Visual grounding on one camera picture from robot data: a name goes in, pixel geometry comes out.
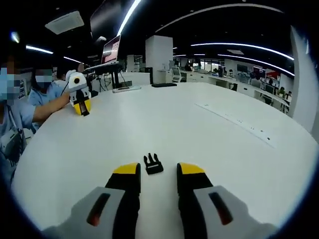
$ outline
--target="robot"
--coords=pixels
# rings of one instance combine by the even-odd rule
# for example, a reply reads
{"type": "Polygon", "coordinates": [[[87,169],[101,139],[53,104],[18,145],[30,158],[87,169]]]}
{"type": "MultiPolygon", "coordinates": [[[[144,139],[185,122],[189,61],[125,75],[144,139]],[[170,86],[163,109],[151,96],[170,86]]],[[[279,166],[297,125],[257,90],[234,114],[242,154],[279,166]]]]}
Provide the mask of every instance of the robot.
{"type": "Polygon", "coordinates": [[[91,93],[82,73],[75,72],[69,80],[70,103],[75,112],[81,116],[87,116],[91,110],[91,93]]]}

